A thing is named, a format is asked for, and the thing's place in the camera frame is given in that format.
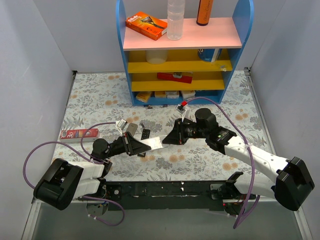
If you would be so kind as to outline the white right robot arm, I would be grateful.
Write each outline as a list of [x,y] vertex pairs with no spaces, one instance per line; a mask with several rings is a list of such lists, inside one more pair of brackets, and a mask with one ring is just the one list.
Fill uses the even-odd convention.
[[235,132],[219,126],[208,108],[195,112],[196,121],[178,118],[163,144],[184,145],[188,139],[205,139],[214,151],[238,159],[268,177],[266,183],[253,189],[255,195],[276,199],[283,207],[297,211],[315,188],[306,163],[298,158],[287,159],[245,144]]

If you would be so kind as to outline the blue white can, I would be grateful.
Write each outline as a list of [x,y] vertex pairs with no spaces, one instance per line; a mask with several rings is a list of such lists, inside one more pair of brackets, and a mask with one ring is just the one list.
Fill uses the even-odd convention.
[[198,49],[197,55],[202,61],[213,63],[219,58],[221,52],[221,48]]

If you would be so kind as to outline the black remote control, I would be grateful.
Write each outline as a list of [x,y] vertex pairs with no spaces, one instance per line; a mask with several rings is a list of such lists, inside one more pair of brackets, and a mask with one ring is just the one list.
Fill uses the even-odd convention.
[[139,157],[143,157],[143,158],[144,158],[144,157],[146,156],[146,153],[145,153],[145,152],[143,152],[143,153],[139,153],[139,154],[138,154],[138,156],[139,156]]

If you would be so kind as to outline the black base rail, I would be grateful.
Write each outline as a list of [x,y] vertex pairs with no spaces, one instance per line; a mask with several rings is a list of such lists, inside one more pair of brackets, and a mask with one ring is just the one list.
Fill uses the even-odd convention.
[[106,183],[106,198],[125,210],[205,209],[222,211],[223,200],[240,197],[222,181],[114,181]]

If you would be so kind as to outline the red flat box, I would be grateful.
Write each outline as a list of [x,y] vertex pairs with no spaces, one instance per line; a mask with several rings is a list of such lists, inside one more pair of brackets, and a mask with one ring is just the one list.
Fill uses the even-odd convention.
[[193,80],[192,72],[158,72],[157,79],[179,83],[191,84]]

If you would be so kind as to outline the floral table mat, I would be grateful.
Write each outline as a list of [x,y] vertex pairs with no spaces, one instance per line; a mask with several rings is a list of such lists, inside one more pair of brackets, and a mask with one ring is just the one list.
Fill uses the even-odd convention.
[[[251,83],[244,71],[235,71],[219,106],[205,105],[215,114],[220,126],[242,132],[249,143],[271,152],[252,96]],[[112,142],[119,137],[113,122],[124,119],[138,125],[139,139],[143,123],[151,137],[168,134],[180,117],[173,105],[167,107],[133,106],[124,73],[78,73],[66,106],[62,129],[85,129],[97,125],[101,138]],[[108,181],[183,181],[225,180],[234,172],[250,175],[244,162],[210,149],[203,139],[190,139],[185,145],[173,145],[148,152],[145,157],[114,156]]]

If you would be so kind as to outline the red toothpaste box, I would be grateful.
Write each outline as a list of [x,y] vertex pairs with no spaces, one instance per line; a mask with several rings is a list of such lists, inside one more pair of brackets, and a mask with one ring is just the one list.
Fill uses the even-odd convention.
[[100,132],[97,128],[92,128],[85,133],[86,131],[87,129],[62,130],[59,140],[63,143],[80,143],[83,138],[83,142],[93,142],[100,136]]

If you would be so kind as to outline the orange razor box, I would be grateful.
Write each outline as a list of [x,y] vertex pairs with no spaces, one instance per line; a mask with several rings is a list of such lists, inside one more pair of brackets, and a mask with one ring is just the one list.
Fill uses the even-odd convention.
[[168,27],[167,22],[142,11],[128,17],[125,21],[125,25],[154,41],[157,41],[166,34]]

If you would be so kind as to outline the grey remote control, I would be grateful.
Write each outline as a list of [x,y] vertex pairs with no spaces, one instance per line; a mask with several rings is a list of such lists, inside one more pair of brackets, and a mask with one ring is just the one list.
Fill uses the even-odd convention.
[[129,123],[127,128],[126,128],[126,131],[129,132],[132,136],[135,135],[136,131],[138,129],[138,125],[135,124],[135,123]]

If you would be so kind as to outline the white remote control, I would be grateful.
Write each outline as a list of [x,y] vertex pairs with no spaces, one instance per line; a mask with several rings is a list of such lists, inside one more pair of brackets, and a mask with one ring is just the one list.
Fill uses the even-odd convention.
[[152,138],[140,140],[140,142],[145,145],[150,146],[151,150],[148,150],[148,152],[150,152],[150,151],[154,151],[154,150],[167,148],[169,145],[163,143],[163,139],[165,137],[166,137],[166,135],[160,135],[157,137],[152,137]]

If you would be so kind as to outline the orange cologne bottle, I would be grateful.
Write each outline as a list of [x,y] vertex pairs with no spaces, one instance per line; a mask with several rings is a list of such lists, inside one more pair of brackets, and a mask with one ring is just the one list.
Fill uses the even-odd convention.
[[209,23],[214,0],[200,0],[196,23],[199,26],[206,26]]

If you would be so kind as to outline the white tissue pack middle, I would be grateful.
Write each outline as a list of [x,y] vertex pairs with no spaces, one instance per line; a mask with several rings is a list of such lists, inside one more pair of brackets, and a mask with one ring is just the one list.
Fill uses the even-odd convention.
[[166,91],[165,92],[167,99],[178,99],[180,97],[179,91]]

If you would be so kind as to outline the small clip on shelf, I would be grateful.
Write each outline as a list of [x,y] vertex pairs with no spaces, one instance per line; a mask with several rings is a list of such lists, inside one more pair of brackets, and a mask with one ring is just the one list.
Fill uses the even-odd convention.
[[226,72],[226,71],[227,71],[227,68],[226,68],[225,65],[222,65],[222,66],[220,67],[220,70],[223,71],[223,72]]

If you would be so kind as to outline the white tissue pack right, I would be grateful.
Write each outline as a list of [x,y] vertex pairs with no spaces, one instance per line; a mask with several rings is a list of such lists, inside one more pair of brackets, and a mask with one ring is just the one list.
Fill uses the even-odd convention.
[[195,90],[181,90],[180,93],[184,101],[187,101],[188,99],[192,99],[196,95]]

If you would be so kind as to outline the blue shelf unit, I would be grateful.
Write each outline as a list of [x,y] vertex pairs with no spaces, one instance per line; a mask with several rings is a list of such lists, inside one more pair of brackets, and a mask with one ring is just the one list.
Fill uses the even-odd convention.
[[[208,25],[200,26],[194,18],[186,18],[182,38],[170,40],[162,36],[152,40],[126,26],[124,3],[115,5],[117,37],[127,79],[131,102],[134,106],[144,103],[136,100],[138,92],[195,91],[194,104],[209,101],[220,103],[249,39],[254,21],[254,3],[237,2],[232,17],[214,17]],[[214,62],[202,61],[198,49],[222,49]],[[162,64],[146,61],[147,50],[167,50],[167,60]],[[192,72],[190,84],[157,79],[157,73]]]

